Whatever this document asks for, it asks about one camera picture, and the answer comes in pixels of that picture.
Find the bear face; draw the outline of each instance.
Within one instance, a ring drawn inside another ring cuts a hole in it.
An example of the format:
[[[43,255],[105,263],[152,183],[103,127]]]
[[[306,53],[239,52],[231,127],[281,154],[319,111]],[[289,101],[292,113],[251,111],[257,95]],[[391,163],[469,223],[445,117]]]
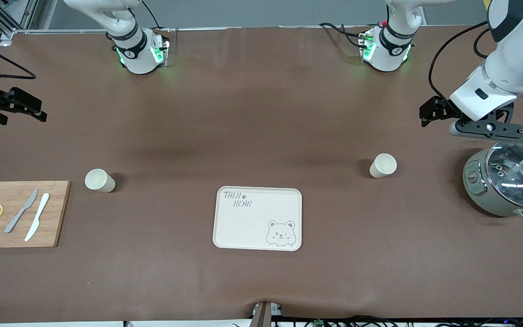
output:
[[[287,223],[277,223],[270,221],[268,224],[270,230],[267,233],[266,241],[271,245],[289,246],[292,247],[296,243],[296,235],[294,235],[294,223],[289,221]]]

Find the white cup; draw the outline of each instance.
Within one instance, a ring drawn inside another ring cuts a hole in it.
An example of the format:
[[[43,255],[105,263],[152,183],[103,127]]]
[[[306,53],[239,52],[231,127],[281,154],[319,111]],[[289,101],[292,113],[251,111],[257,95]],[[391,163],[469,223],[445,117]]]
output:
[[[100,168],[90,170],[86,174],[84,182],[87,188],[104,193],[112,192],[116,186],[116,182],[114,182],[112,177]]]
[[[372,162],[370,173],[374,178],[383,178],[397,170],[397,161],[395,158],[387,153],[381,153],[374,158]]]

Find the table surface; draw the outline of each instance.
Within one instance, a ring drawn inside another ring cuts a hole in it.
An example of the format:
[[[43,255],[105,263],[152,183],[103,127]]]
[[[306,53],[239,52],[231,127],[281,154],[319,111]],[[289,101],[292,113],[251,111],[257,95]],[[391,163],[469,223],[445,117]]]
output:
[[[418,118],[430,60],[461,29],[423,27],[392,73],[322,29],[180,32],[147,76],[104,35],[16,35],[1,52],[38,78],[0,89],[49,116],[0,126],[0,181],[73,183],[56,248],[0,249],[0,322],[243,318],[262,300],[307,317],[523,317],[523,221],[480,211],[461,182],[492,143]],[[438,60],[445,94],[481,62],[475,35]],[[399,163],[390,178],[369,177],[379,153]],[[97,167],[114,193],[85,188]],[[216,248],[225,185],[300,190],[301,249]]]

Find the knife blade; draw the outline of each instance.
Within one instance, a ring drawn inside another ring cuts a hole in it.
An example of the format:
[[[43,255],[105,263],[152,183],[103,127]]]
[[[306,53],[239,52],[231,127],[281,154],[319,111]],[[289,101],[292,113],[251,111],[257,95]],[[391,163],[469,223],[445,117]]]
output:
[[[17,215],[15,215],[15,218],[13,218],[12,221],[9,222],[9,224],[5,227],[4,229],[4,232],[6,233],[10,233],[13,228],[15,227],[15,225],[17,224],[17,221],[19,220],[19,218],[21,217],[21,215],[23,215],[23,212],[27,209],[29,209],[29,207],[31,207],[31,205],[34,203],[35,201],[35,197],[38,196],[38,189],[36,188],[34,190],[33,193],[31,193],[31,196],[29,199],[27,199],[27,202],[23,205],[23,207],[21,208],[21,210],[19,211],[19,213],[17,213]]]
[[[35,214],[34,222],[31,223],[30,231],[27,232],[27,235],[25,236],[25,240],[24,240],[25,242],[29,241],[30,238],[35,234],[35,231],[38,229],[39,216],[41,216],[42,211],[44,211],[45,205],[46,205],[46,203],[48,203],[48,199],[49,199],[49,193],[44,193],[44,195],[42,195],[41,201],[39,202],[39,208],[38,208],[38,212]]]

